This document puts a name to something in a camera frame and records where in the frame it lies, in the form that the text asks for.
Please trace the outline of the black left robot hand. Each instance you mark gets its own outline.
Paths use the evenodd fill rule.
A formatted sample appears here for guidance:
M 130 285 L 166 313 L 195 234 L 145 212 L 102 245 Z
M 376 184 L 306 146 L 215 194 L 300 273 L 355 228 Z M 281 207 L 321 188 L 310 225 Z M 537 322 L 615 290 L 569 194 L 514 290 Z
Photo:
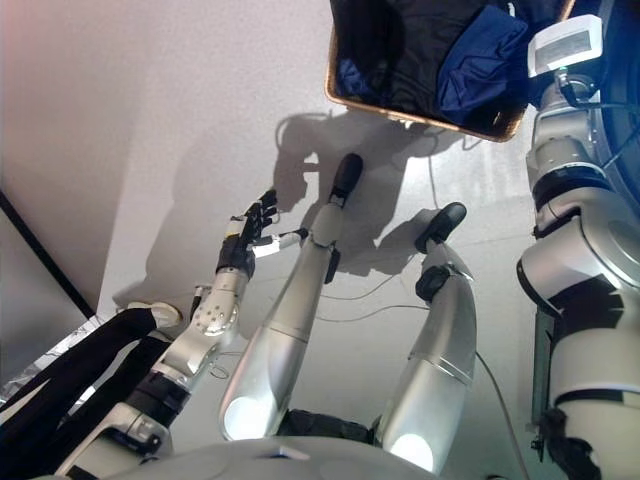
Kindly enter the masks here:
M 219 251 L 216 273 L 237 269 L 251 278 L 257 259 L 277 254 L 307 238 L 309 232 L 305 228 L 280 234 L 263 234 L 278 214 L 277 201 L 277 191 L 267 190 L 242 215 L 230 217 Z

